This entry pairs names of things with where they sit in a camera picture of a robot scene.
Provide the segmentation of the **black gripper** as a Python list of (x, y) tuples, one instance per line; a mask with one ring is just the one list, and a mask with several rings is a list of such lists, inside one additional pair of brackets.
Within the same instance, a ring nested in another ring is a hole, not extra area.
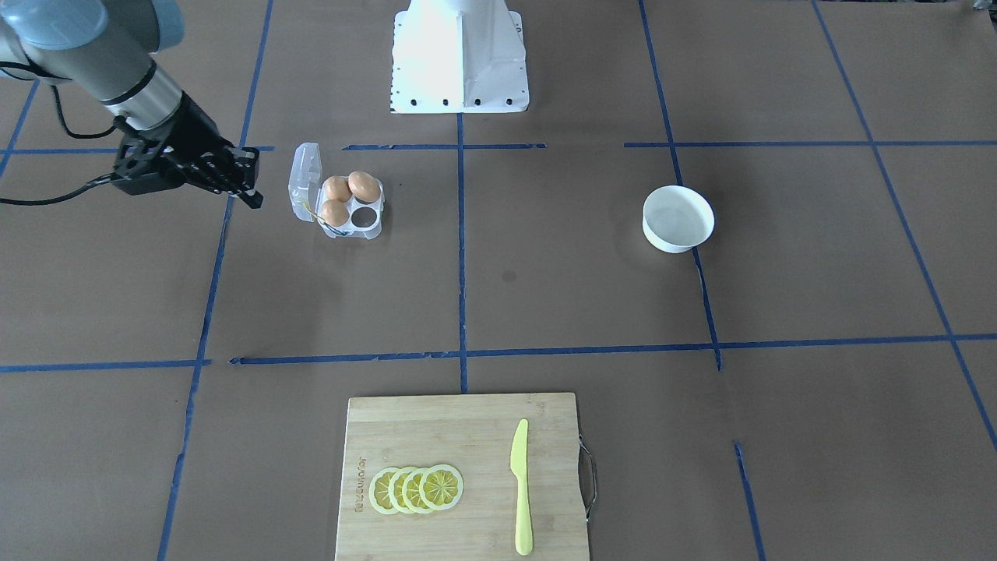
[(181, 94), (171, 117), (145, 131), (156, 143), (154, 170), (166, 189), (194, 185), (214, 194), (229, 194), (250, 209), (260, 209), (263, 194), (256, 191), (259, 150), (236, 148), (222, 137), (217, 125), (188, 95)]

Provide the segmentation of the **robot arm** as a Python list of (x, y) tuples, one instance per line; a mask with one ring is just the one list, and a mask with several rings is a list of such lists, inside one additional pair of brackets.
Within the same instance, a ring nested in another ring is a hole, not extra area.
[(259, 150), (224, 138), (153, 59), (184, 36), (174, 1), (4, 1), (2, 73), (52, 91), (75, 83), (113, 115), (111, 131), (122, 133), (113, 170), (84, 189), (137, 196), (192, 185), (258, 209)]

